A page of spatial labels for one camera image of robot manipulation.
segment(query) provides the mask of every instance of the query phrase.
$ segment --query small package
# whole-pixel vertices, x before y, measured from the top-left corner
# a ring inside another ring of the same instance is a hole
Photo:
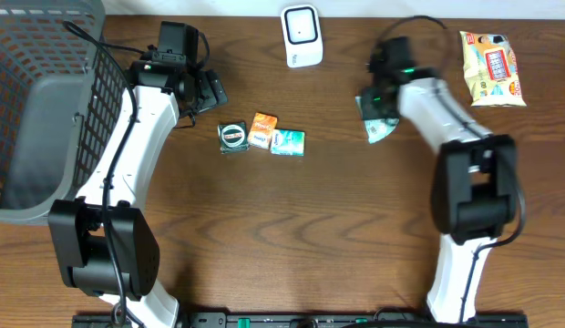
[[[472,106],[526,106],[518,63],[506,36],[461,32],[465,81]]]
[[[276,129],[272,134],[271,153],[302,156],[304,153],[304,132]]]
[[[233,123],[218,126],[218,136],[220,137],[220,150],[222,154],[240,152],[248,150],[248,136],[246,136],[246,124]]]
[[[362,98],[359,96],[355,97],[355,103],[357,103],[360,115],[363,115]],[[387,135],[394,131],[399,122],[400,119],[398,118],[364,119],[367,142],[373,144],[387,137]]]
[[[276,117],[256,113],[248,134],[248,142],[253,146],[268,149],[277,119]]]

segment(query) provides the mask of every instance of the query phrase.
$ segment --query basket mesh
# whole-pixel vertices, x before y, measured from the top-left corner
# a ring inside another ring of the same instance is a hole
[[[108,58],[97,54],[92,98],[88,103],[74,173],[74,187],[79,189],[96,168],[120,114],[122,86],[120,73]]]
[[[67,32],[62,22],[73,21],[98,38],[103,19],[102,5],[94,0],[0,3],[0,208],[26,99],[42,77],[95,71],[90,101],[81,111],[85,119],[70,197],[100,160],[120,112],[120,74],[103,54],[94,55],[88,42]]]

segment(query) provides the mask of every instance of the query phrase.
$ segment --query white wall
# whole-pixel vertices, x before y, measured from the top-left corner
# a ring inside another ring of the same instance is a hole
[[[565,0],[102,0],[108,15],[278,16],[310,3],[327,17],[565,19]]]

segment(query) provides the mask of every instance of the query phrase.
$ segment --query red label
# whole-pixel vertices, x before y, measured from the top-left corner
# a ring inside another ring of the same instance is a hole
[[[244,137],[244,134],[243,134],[243,133],[241,133],[241,132],[238,132],[238,133],[232,133],[232,134],[229,134],[229,135],[225,135],[225,136],[224,136],[224,138],[225,138],[225,139],[231,139],[231,138],[242,138],[242,137]]]
[[[492,80],[499,80],[511,76],[509,73],[508,60],[505,58],[503,49],[492,51],[485,54],[489,77]]]

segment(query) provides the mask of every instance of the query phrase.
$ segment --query teal package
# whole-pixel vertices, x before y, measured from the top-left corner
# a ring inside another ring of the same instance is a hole
[[[304,132],[275,129],[272,133],[271,153],[302,156],[304,153]]]

